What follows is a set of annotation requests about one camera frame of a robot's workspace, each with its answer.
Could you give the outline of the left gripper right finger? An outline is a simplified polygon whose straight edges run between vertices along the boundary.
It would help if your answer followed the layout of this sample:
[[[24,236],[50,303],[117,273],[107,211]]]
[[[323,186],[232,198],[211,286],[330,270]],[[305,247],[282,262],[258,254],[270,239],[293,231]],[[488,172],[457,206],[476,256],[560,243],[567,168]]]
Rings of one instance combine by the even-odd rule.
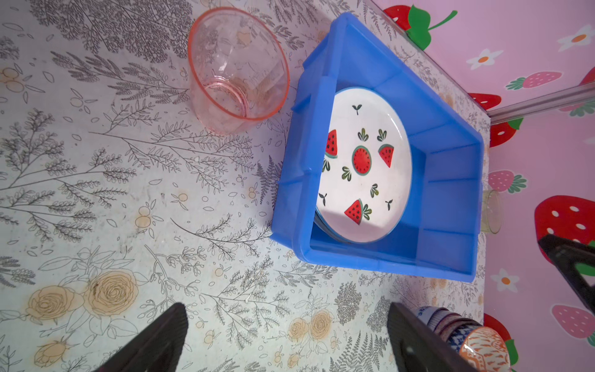
[[[470,364],[401,303],[390,304],[387,331],[399,372],[474,372]]]

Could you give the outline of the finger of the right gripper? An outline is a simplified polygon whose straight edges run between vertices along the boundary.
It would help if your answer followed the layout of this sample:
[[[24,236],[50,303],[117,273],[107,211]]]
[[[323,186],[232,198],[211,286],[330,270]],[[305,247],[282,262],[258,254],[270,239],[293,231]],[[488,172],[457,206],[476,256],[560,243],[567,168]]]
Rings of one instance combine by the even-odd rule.
[[[552,234],[542,237],[539,247],[584,306],[594,313],[594,285],[579,271],[579,265],[594,268],[594,248]]]

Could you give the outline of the red patterned bowl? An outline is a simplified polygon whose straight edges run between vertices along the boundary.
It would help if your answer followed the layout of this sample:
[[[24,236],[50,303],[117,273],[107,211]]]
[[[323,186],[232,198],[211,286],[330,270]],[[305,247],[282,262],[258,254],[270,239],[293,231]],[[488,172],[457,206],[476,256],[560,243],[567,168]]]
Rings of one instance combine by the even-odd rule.
[[[414,311],[442,341],[478,371],[512,371],[518,352],[505,326],[485,315],[479,323],[447,308],[423,306]]]

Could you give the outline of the white watermelon plate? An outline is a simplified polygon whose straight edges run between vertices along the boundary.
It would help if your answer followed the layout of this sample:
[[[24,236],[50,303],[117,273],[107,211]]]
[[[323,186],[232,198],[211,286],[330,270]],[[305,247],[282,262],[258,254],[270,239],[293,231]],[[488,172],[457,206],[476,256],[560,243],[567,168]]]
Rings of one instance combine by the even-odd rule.
[[[316,211],[351,243],[373,243],[397,226],[412,188],[412,151],[398,113],[367,88],[336,93]]]

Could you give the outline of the mint green flower plate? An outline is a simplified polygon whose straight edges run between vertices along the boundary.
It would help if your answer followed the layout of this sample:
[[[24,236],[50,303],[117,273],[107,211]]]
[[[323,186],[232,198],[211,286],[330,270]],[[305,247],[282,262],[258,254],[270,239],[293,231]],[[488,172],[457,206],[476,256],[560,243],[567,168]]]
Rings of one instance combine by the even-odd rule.
[[[316,226],[333,240],[341,243],[351,243],[350,240],[346,240],[345,238],[341,237],[341,235],[336,234],[332,229],[330,229],[318,212],[315,213],[314,221]]]

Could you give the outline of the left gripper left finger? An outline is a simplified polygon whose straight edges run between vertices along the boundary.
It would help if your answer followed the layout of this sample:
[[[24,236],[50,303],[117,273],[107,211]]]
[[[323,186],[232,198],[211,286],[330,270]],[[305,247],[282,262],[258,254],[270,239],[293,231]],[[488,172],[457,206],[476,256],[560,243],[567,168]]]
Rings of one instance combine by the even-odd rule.
[[[96,371],[175,371],[181,358],[187,331],[186,308],[184,304],[177,302]]]

